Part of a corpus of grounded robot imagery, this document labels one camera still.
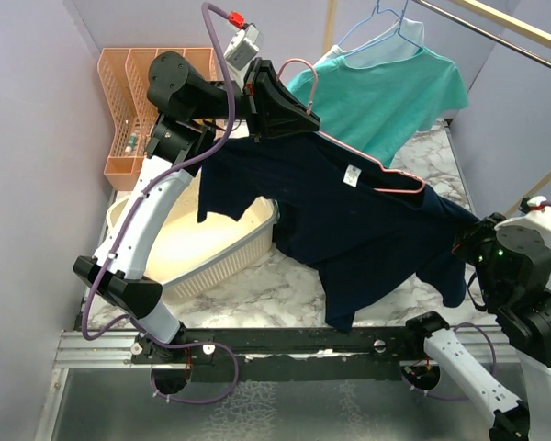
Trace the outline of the teal green t shirt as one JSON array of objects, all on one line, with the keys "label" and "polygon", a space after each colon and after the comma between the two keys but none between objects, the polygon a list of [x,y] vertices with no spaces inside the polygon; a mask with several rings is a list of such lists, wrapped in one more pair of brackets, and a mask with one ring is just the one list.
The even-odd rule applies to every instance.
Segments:
[{"label": "teal green t shirt", "polygon": [[313,101],[321,131],[384,166],[416,132],[469,104],[455,63],[424,47],[405,60],[365,68],[339,57],[304,70],[287,88],[303,104]]}]

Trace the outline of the navy blue t shirt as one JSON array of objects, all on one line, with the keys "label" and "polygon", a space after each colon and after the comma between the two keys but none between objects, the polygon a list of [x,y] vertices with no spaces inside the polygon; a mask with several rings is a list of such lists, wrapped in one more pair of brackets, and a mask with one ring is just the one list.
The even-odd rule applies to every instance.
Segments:
[{"label": "navy blue t shirt", "polygon": [[276,248],[318,272],[324,321],[341,332],[411,276],[448,308],[465,298],[465,265],[452,249],[476,218],[430,186],[315,133],[231,139],[200,173],[200,221],[238,220],[257,198],[276,203]]}]

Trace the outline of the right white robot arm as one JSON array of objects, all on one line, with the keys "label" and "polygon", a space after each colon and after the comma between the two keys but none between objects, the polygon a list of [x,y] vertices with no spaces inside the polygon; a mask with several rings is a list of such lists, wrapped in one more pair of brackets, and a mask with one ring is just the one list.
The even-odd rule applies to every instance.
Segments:
[{"label": "right white robot arm", "polygon": [[492,440],[551,440],[551,249],[529,215],[493,213],[464,232],[453,252],[475,268],[483,302],[520,362],[527,398],[502,386],[431,311],[409,320],[412,358],[434,360],[489,424]]}]

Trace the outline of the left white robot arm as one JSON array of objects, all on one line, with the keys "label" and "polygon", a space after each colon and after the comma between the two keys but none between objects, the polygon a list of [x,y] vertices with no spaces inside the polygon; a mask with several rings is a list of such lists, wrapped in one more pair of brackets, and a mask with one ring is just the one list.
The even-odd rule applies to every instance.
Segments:
[{"label": "left white robot arm", "polygon": [[152,246],[174,203],[189,187],[201,163],[230,137],[236,120],[260,141],[317,131],[320,118],[279,80],[269,60],[251,60],[237,86],[228,76],[206,80],[174,51],[160,53],[148,72],[148,100],[159,115],[138,182],[118,223],[91,256],[79,256],[73,272],[119,307],[150,336],[162,361],[178,360],[185,349],[184,325],[162,301],[160,283],[144,275]]}]

